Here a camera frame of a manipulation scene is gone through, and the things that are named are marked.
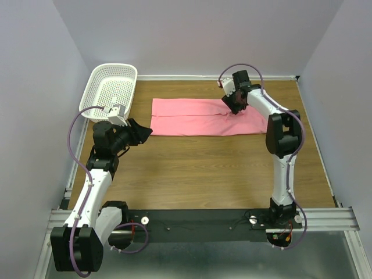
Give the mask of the pink t shirt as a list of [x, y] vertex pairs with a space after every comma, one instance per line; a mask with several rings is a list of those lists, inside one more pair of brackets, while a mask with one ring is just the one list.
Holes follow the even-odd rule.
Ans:
[[151, 129], [157, 136], [232, 136], [266, 133], [267, 120], [254, 108], [233, 114], [220, 99], [152, 100]]

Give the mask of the white plastic laundry basket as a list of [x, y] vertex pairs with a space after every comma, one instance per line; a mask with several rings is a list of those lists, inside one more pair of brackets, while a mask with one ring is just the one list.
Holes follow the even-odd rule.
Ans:
[[98, 107], [124, 107], [123, 117], [128, 118], [133, 103], [138, 71], [133, 65], [105, 63], [97, 66], [88, 79], [79, 110], [90, 107], [83, 116], [93, 122], [108, 119], [108, 114]]

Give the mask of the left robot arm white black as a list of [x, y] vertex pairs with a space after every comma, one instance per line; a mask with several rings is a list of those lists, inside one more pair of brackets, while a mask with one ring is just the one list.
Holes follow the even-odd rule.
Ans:
[[119, 126], [100, 121], [92, 127], [94, 145], [83, 165], [85, 182], [70, 216], [51, 232], [51, 246], [57, 271], [70, 271], [80, 277], [97, 272], [103, 261], [103, 247], [114, 229], [124, 229], [130, 221], [128, 206], [122, 201], [104, 202], [119, 157], [130, 147], [144, 144], [152, 129], [128, 119]]

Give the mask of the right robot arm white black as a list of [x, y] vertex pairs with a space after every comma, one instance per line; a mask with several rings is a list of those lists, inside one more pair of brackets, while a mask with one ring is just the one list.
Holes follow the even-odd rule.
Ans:
[[262, 217], [271, 226], [282, 227], [296, 216], [294, 167], [297, 153], [303, 147], [301, 116], [297, 110], [277, 103], [262, 85], [252, 84], [246, 70], [217, 83], [225, 93], [221, 100], [233, 114], [252, 107], [267, 120], [266, 148], [274, 160], [274, 190], [270, 207]]

